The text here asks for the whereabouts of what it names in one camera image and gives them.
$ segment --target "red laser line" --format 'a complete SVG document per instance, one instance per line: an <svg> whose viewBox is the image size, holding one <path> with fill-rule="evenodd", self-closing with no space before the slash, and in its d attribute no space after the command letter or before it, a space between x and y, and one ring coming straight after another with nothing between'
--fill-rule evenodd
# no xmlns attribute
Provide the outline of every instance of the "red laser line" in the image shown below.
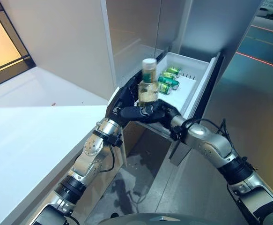
<svg viewBox="0 0 273 225"><path fill-rule="evenodd" d="M257 60L257 61L259 61L259 62L265 63L265 64L270 65L270 66L273 67L273 64L272 64L272 63L269 63L269 62L266 62L266 61L263 61L263 60L260 60L260 59L251 57L251 56L246 55L246 54L243 54L243 53L241 53L241 52L236 52L236 53L237 53L237 54L240 54L240 55L242 55L242 56L248 57L248 58L250 58L250 59Z"/></svg>
<svg viewBox="0 0 273 225"><path fill-rule="evenodd" d="M252 27L256 27L256 28L259 28L259 29L263 29L263 30L268 30L270 32L273 32L273 30L270 30L270 29L267 29L267 28L264 28L264 27L259 27L259 26L255 26L255 25L251 25Z"/></svg>

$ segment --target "gray floor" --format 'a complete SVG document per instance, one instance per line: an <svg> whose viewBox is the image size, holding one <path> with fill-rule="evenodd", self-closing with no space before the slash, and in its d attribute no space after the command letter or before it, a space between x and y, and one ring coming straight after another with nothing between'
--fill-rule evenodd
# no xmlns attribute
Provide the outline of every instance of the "gray floor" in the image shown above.
<svg viewBox="0 0 273 225"><path fill-rule="evenodd" d="M120 216L143 212L140 205L151 196L149 191L156 191L152 184L169 147L167 139L146 130L129 153L127 167L119 170L85 224L96 225L114 212Z"/></svg>
<svg viewBox="0 0 273 225"><path fill-rule="evenodd" d="M260 49L264 45L255 44ZM204 117L215 123L227 119L238 152L258 167L258 173L273 188L273 66L236 54L215 87ZM130 165L120 170L86 224L96 224L113 212L124 215L137 211L173 212L219 224L246 224L217 170L194 150L176 167L168 160L170 151L157 150L167 145L166 140L147 131L135 154L128 158Z"/></svg>

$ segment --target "robotic hand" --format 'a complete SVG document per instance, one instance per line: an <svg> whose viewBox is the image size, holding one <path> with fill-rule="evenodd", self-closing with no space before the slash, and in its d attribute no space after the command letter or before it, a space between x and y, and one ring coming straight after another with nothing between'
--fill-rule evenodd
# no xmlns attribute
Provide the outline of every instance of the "robotic hand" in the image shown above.
<svg viewBox="0 0 273 225"><path fill-rule="evenodd" d="M197 123L204 119L184 119L176 108L162 100L145 107L134 106L140 81L141 76L137 75L118 90L107 107L105 119L97 124L85 142L83 152L69 174L42 202L28 224L67 225L66 217L74 219L71 213L87 186L99 172L111 170L102 171L102 162L109 151L113 154L112 146L121 146L121 128L135 120L144 123L160 122L170 131L173 140L180 140L198 150L226 179L231 196L238 196L237 200L233 198L248 223L273 225L273 191L253 167L239 157L229 137L215 134ZM170 217L155 218L166 220Z"/></svg>

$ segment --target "bottle cap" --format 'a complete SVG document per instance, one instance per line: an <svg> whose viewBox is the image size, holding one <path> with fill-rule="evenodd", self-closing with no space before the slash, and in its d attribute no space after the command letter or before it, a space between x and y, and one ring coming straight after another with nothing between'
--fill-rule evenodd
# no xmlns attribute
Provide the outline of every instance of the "bottle cap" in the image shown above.
<svg viewBox="0 0 273 225"><path fill-rule="evenodd" d="M154 69L157 66L157 60L153 58L144 59L142 61L143 69Z"/></svg>

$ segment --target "white wall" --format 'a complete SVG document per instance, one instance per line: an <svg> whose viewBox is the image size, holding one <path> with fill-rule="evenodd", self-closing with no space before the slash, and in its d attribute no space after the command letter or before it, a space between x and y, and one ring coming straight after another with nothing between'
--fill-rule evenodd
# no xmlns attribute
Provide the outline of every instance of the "white wall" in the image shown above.
<svg viewBox="0 0 273 225"><path fill-rule="evenodd" d="M0 107L106 104L104 98L38 67L0 84Z"/></svg>
<svg viewBox="0 0 273 225"><path fill-rule="evenodd" d="M1 3L37 66L105 99L112 95L113 79L99 0Z"/></svg>

